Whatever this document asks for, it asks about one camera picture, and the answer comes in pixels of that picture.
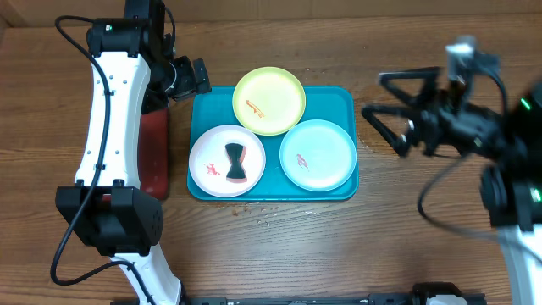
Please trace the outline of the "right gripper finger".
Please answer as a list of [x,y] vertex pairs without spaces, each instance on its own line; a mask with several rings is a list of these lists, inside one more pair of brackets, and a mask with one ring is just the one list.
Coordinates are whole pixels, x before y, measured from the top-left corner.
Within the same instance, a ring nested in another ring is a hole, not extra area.
[[440,67],[382,72],[379,84],[391,95],[408,106],[429,103],[437,94]]
[[399,157],[406,157],[418,144],[416,117],[411,109],[370,104],[362,108],[361,115]]

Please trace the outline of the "red green sponge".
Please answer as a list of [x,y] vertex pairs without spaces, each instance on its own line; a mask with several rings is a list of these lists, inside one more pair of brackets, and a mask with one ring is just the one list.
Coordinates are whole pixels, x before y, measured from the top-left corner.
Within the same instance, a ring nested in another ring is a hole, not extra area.
[[226,180],[233,183],[246,182],[246,171],[242,165],[246,147],[239,143],[228,143],[225,145],[225,151],[230,161],[230,169],[226,175]]

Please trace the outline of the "white pink plate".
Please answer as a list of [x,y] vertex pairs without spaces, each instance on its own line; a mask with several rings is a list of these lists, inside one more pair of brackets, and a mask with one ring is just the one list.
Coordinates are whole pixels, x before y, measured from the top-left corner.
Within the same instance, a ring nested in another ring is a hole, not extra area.
[[[230,161],[225,145],[239,143],[246,147],[242,163],[246,182],[226,180]],[[249,192],[261,179],[266,165],[262,142],[248,129],[239,125],[220,125],[202,134],[191,149],[189,171],[196,185],[214,197],[237,197]]]

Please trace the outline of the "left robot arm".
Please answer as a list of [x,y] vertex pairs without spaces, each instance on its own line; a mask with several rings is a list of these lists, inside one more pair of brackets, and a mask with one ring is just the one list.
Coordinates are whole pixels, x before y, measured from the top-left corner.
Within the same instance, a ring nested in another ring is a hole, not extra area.
[[175,54],[174,22],[161,1],[129,1],[120,18],[93,19],[80,52],[93,76],[86,148],[72,186],[55,204],[77,235],[119,267],[140,304],[184,304],[181,281],[160,247],[163,209],[141,189],[140,162],[168,171],[168,107],[211,91],[201,59]]

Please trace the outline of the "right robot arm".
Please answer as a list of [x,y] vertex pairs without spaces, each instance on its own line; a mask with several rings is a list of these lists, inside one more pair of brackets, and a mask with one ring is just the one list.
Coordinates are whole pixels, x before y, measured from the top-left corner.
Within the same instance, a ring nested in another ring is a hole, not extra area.
[[[437,67],[383,73],[379,83],[404,105],[367,105],[363,118],[401,157],[424,144],[433,157],[441,145],[459,156],[422,189],[417,208],[431,225],[501,246],[512,302],[541,302],[541,87],[510,110],[506,88],[494,68],[479,65],[452,72],[440,90]],[[447,224],[429,216],[423,201],[433,186],[471,155],[491,160],[481,175],[480,196],[494,234]]]

